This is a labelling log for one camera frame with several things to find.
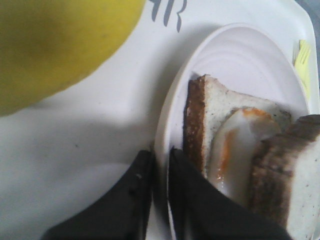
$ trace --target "white bread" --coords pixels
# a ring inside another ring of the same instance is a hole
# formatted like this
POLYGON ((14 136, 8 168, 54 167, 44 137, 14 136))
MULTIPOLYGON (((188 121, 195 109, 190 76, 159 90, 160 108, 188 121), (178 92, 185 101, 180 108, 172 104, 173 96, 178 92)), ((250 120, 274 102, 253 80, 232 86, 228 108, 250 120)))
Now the white bread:
POLYGON ((320 209, 320 115, 262 141, 253 157, 249 209, 295 240, 311 239, 320 209))
POLYGON ((269 113, 282 130, 291 123, 291 115, 270 100, 229 90, 209 75, 189 81, 183 150, 205 177, 217 130, 234 111, 250 107, 269 113))

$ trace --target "black object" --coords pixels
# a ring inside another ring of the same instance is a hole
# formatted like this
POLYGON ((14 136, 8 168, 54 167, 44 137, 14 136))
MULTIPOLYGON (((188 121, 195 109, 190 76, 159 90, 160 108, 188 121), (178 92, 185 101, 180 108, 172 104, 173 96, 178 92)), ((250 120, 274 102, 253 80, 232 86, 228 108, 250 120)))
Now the black object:
POLYGON ((172 149, 168 197, 178 240, 291 240, 287 231, 213 187, 181 150, 172 149))
POLYGON ((142 150, 104 196, 49 229, 42 240, 144 240, 151 206, 155 158, 142 150))

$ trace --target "plastic fork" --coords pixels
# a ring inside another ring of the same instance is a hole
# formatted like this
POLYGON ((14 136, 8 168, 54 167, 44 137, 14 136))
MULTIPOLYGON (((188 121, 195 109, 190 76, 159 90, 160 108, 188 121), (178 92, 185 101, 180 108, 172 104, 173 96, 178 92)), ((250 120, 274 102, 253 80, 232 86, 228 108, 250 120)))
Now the plastic fork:
POLYGON ((310 45, 306 40, 299 41, 299 53, 296 56, 294 67, 301 79, 305 95, 307 99, 310 98, 310 77, 309 77, 309 57, 310 57, 310 45))

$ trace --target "table surface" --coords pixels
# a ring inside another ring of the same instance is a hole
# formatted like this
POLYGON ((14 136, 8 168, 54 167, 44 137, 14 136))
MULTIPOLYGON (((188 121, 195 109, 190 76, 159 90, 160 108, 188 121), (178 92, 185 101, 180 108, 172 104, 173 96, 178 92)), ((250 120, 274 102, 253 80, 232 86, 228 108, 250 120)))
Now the table surface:
POLYGON ((319 0, 295 0, 309 14, 316 41, 316 53, 318 64, 318 75, 320 76, 320 1, 319 0))

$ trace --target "white tray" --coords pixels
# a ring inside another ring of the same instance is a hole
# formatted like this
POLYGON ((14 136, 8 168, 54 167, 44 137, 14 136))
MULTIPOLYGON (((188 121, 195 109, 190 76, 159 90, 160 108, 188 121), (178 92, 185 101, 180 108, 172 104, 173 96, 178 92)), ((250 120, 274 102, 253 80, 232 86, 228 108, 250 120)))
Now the white tray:
MULTIPOLYGON (((313 26, 293 0, 147 0, 131 36, 96 72, 0 118, 0 239, 36 240, 107 192, 153 142, 185 59, 217 27, 235 22, 263 29, 289 60, 299 39, 311 44, 308 104, 319 113, 313 26)), ((148 240, 164 239, 153 211, 149 225, 148 240)))

